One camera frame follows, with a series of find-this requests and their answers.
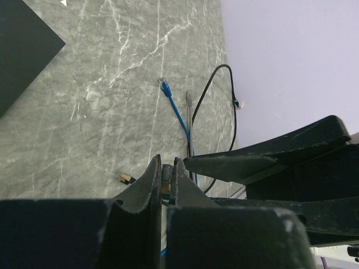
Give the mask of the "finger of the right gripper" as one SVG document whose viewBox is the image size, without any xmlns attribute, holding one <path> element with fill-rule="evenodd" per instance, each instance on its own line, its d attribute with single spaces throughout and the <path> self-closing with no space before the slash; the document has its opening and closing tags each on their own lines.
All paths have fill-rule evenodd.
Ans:
<svg viewBox="0 0 359 269">
<path fill-rule="evenodd" d="M 294 212 L 313 246 L 358 241 L 358 144 L 337 116 L 239 150 L 187 157 L 184 165 L 245 186 L 245 200 L 217 199 L 222 206 Z"/>
</svg>

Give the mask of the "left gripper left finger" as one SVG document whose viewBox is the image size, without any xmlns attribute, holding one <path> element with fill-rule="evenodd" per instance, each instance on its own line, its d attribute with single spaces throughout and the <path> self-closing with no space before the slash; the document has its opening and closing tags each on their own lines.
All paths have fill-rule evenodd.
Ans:
<svg viewBox="0 0 359 269">
<path fill-rule="evenodd" d="M 144 174 L 113 202 L 116 253 L 129 268 L 160 268 L 161 158 L 156 155 Z"/>
</svg>

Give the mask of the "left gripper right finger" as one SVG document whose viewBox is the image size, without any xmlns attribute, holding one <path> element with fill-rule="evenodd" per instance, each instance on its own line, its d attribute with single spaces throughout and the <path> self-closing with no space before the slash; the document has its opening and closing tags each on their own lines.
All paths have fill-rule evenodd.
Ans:
<svg viewBox="0 0 359 269">
<path fill-rule="evenodd" d="M 167 267 L 213 268 L 211 254 L 215 227 L 210 219 L 218 206 L 189 178 L 175 158 L 167 212 Z"/>
</svg>

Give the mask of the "black ethernet cable short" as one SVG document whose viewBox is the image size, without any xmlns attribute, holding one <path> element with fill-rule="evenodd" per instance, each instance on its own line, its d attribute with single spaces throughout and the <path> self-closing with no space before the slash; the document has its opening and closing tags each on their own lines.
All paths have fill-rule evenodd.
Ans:
<svg viewBox="0 0 359 269">
<path fill-rule="evenodd" d="M 169 164 L 162 165 L 162 174 L 161 174 L 161 190 L 162 190 L 162 204 L 165 206 L 169 205 L 169 198 L 171 192 L 171 176 L 172 176 L 173 166 Z M 121 173 L 119 175 L 121 183 L 125 185 L 132 184 L 136 179 L 128 174 Z"/>
</svg>

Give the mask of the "black network switch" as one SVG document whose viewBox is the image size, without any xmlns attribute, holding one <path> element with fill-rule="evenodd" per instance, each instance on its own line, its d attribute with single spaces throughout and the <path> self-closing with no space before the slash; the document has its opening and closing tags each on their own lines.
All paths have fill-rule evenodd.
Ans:
<svg viewBox="0 0 359 269">
<path fill-rule="evenodd" d="M 64 46 L 24 1 L 1 1 L 1 115 Z"/>
</svg>

